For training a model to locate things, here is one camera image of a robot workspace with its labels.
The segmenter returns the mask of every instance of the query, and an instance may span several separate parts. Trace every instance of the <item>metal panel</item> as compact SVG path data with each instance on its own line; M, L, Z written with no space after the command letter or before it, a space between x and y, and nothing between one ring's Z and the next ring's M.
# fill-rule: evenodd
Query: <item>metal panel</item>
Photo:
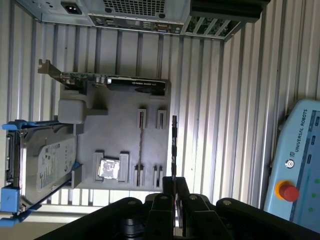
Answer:
M63 71L170 79L170 117L178 115L179 127L177 174L186 177L191 192L205 194L213 202L233 197L261 207L278 123L296 100L319 98L318 12L317 0L274 0L258 22L222 43L40 24L13 1L0 1L0 121L49 120L57 114L63 91L55 81L37 74L40 58L52 60ZM3 131L0 159L3 169ZM62 190L43 211L59 212L61 205L75 205L76 213L86 213L78 209L128 196L144 200L146 194ZM73 214L52 219L47 214L46 222L71 221L76 218Z

